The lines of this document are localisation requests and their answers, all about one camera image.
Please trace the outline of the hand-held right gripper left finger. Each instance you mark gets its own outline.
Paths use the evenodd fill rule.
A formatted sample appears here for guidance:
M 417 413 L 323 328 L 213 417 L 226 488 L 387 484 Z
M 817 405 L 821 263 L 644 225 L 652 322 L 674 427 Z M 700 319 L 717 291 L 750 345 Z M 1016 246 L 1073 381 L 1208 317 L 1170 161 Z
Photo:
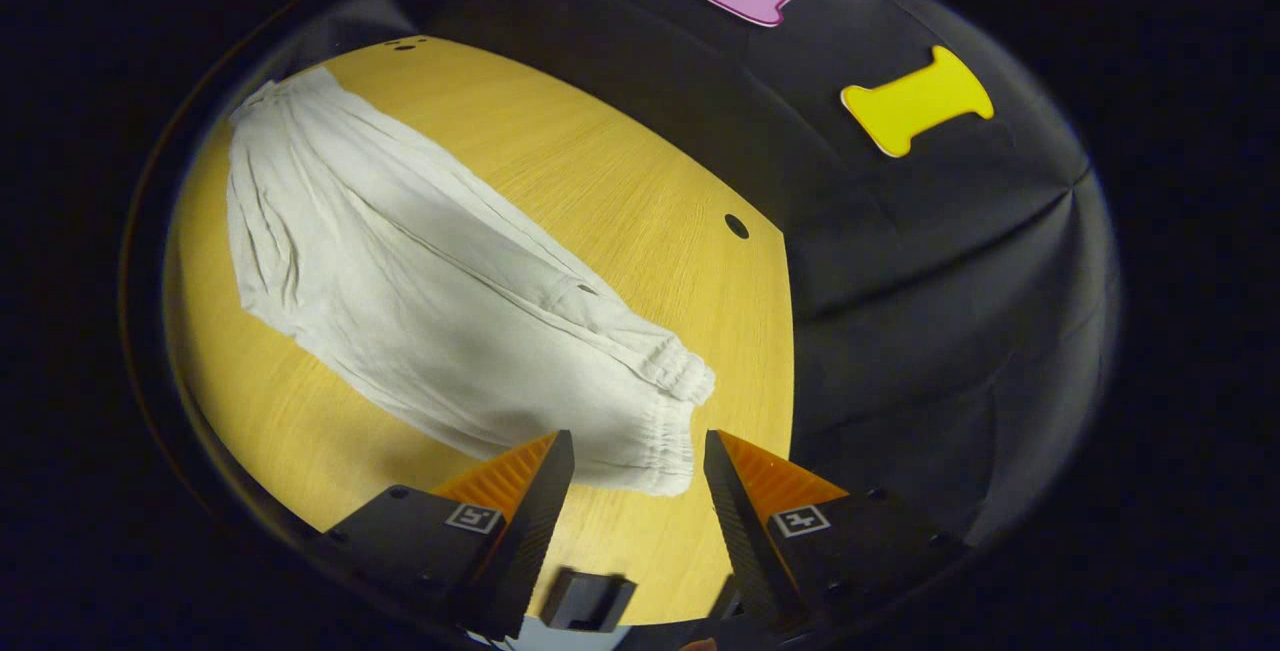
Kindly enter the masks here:
M 544 434 L 430 491 L 393 483 L 323 533 L 320 556 L 416 622 L 516 637 L 573 473 L 572 434 Z

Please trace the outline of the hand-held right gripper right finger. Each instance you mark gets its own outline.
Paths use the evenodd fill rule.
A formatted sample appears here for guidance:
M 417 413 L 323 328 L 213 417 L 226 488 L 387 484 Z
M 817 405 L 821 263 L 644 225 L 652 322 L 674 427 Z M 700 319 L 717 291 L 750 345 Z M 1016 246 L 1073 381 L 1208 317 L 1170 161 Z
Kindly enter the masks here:
M 869 620 L 966 556 L 895 492 L 845 490 L 722 428 L 704 475 L 742 606 L 772 632 Z

